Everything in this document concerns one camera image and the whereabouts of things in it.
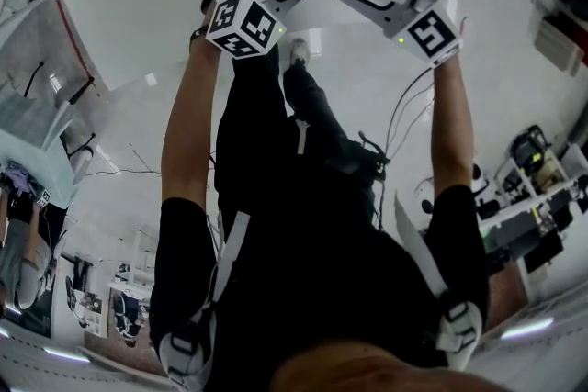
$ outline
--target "white cube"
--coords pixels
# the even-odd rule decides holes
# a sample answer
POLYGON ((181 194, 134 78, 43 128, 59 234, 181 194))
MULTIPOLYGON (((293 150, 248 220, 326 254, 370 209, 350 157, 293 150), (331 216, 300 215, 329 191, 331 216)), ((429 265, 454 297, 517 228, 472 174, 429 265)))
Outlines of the white cube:
POLYGON ((234 59, 268 54, 286 32, 258 0, 217 0, 206 39, 234 59))

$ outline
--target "gray shirt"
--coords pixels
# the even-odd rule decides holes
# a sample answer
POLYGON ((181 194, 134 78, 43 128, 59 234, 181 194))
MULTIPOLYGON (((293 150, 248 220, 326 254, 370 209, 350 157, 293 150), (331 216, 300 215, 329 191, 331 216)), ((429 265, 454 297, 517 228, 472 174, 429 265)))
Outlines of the gray shirt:
POLYGON ((33 305, 40 291, 40 282, 51 260, 51 248, 43 239, 35 253, 35 263, 25 260, 28 223, 10 219, 4 248, 0 251, 0 283, 6 288, 6 304, 27 309, 33 305), (18 291, 18 306, 15 293, 18 291))

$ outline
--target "backpack strap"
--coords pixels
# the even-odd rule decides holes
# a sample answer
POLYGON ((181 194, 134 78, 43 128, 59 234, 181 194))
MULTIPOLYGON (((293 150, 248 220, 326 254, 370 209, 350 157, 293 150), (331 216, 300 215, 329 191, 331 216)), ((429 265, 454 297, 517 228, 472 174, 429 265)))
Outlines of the backpack strap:
POLYGON ((229 239, 210 275, 207 299, 186 324, 165 335, 159 346, 159 356, 170 379, 190 392, 204 390, 209 381, 217 330, 215 309, 229 283, 249 220, 249 215, 237 213, 229 239))
POLYGON ((478 306, 454 297, 449 290, 433 254, 424 242, 398 199, 394 201, 396 228, 406 250, 419 267, 431 293, 441 303, 443 316, 435 333, 435 347, 446 355, 450 369, 463 370, 468 365, 482 331, 482 319, 478 306))

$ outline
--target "black t-shirt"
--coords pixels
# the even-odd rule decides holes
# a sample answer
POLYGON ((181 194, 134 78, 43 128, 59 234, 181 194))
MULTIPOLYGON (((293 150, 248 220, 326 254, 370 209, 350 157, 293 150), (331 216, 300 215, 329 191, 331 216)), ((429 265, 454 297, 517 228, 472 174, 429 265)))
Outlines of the black t-shirt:
MULTIPOLYGON (((288 357, 328 340, 369 342, 421 367, 447 365, 426 340, 441 308, 410 255, 361 217, 345 179, 322 174, 306 185, 316 180, 299 177, 280 179, 252 214, 217 306, 206 390, 267 390, 288 357)), ((227 233, 231 225, 225 218, 227 233)), ((425 240, 453 293, 478 305, 485 319, 488 277, 467 187, 437 199, 425 240)), ((184 199, 165 201, 150 314, 156 351, 200 308, 214 264, 204 211, 184 199)))

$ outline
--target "forearm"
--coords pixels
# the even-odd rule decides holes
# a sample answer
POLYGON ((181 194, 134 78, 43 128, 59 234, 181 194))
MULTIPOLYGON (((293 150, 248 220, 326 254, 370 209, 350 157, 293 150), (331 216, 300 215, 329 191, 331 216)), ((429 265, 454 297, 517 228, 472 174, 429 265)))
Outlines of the forearm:
POLYGON ((6 218, 8 217, 8 192, 4 189, 0 189, 0 191, 2 191, 2 195, 0 195, 0 245, 2 245, 6 235, 6 218))
POLYGON ((474 134, 458 56, 435 70, 431 156, 435 197, 452 185, 470 185, 474 134))
POLYGON ((184 197, 206 204, 212 99, 221 52, 195 39, 165 133, 163 200, 184 197))
POLYGON ((25 259, 37 264, 37 247, 39 245, 39 214, 40 206, 33 203, 33 214, 28 224, 28 239, 25 249, 25 259))

